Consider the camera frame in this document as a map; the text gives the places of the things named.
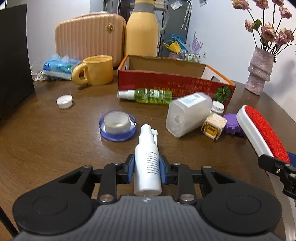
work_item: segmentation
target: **white spray bottle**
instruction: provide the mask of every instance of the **white spray bottle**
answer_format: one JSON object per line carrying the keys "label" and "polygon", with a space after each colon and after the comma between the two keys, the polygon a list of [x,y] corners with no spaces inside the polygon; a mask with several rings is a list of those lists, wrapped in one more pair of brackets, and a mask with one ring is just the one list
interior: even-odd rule
{"label": "white spray bottle", "polygon": [[157,148],[157,130],[142,125],[139,144],[135,150],[135,180],[133,192],[137,196],[161,194]]}

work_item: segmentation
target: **red bristle pad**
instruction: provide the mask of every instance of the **red bristle pad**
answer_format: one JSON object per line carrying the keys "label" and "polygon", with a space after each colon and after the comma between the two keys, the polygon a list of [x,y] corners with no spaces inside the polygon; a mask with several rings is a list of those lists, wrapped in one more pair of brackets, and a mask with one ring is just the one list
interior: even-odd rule
{"label": "red bristle pad", "polygon": [[261,133],[273,156],[279,160],[290,163],[286,149],[264,117],[253,107],[245,106],[244,109]]}

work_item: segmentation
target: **green bottle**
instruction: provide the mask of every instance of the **green bottle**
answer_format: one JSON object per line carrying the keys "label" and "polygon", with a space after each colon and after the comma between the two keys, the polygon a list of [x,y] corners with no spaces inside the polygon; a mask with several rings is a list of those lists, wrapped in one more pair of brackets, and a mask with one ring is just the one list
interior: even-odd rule
{"label": "green bottle", "polygon": [[118,91],[119,99],[135,100],[139,103],[170,104],[173,99],[170,90],[152,90],[138,88],[136,90]]}

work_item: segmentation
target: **gray gripper base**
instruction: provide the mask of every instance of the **gray gripper base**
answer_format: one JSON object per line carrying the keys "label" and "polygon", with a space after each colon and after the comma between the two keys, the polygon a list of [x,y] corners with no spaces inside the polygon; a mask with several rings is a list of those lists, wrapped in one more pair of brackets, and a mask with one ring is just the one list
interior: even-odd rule
{"label": "gray gripper base", "polygon": [[208,225],[193,206],[171,196],[122,196],[99,206],[80,228],[57,236],[20,233],[14,241],[280,241],[273,233],[237,237]]}

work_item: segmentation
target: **pink flower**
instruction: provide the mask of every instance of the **pink flower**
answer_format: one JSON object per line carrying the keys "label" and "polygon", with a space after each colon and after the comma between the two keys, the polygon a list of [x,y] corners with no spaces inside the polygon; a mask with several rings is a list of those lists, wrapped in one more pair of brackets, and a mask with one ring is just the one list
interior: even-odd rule
{"label": "pink flower", "polygon": [[283,6],[284,0],[272,0],[272,2],[278,6]]}
{"label": "pink flower", "polygon": [[253,0],[253,2],[255,2],[256,6],[261,9],[269,8],[267,0]]}
{"label": "pink flower", "polygon": [[249,20],[246,20],[245,23],[244,23],[244,26],[246,27],[246,29],[252,33],[253,32],[253,28],[255,26],[255,24]]}
{"label": "pink flower", "polygon": [[279,13],[281,14],[282,18],[288,18],[288,19],[292,18],[292,14],[286,7],[279,6]]}
{"label": "pink flower", "polygon": [[281,45],[284,45],[284,44],[286,44],[286,40],[285,40],[285,38],[284,38],[284,36],[283,35],[278,35],[278,36],[276,36],[276,44],[278,45],[278,46],[281,46]]}
{"label": "pink flower", "polygon": [[265,24],[265,26],[262,26],[261,32],[262,32],[261,36],[264,39],[266,39],[267,41],[270,41],[270,42],[274,42],[274,38],[275,38],[276,33],[270,23]]}
{"label": "pink flower", "polygon": [[242,10],[250,9],[249,4],[246,0],[232,0],[232,6],[235,9],[242,9]]}
{"label": "pink flower", "polygon": [[287,30],[286,28],[283,28],[279,31],[279,35],[282,36],[287,43],[292,42],[294,40],[292,30]]}

